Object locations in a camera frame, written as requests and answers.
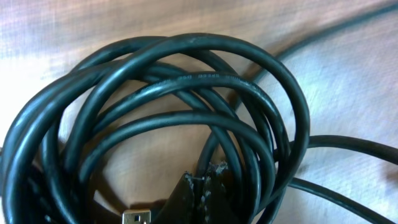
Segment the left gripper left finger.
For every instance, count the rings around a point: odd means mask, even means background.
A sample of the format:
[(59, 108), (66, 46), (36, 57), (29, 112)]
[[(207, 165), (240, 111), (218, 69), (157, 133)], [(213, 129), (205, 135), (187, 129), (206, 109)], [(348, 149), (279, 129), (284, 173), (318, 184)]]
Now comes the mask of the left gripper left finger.
[(189, 224), (195, 204), (193, 177), (184, 173), (167, 200), (152, 207), (152, 224)]

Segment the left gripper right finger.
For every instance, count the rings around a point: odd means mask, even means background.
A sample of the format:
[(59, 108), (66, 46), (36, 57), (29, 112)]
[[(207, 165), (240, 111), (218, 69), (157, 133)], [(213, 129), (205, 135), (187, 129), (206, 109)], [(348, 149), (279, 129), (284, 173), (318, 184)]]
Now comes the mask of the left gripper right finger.
[(232, 174), (225, 161), (209, 164), (200, 183), (197, 215), (204, 224), (241, 224), (233, 209)]

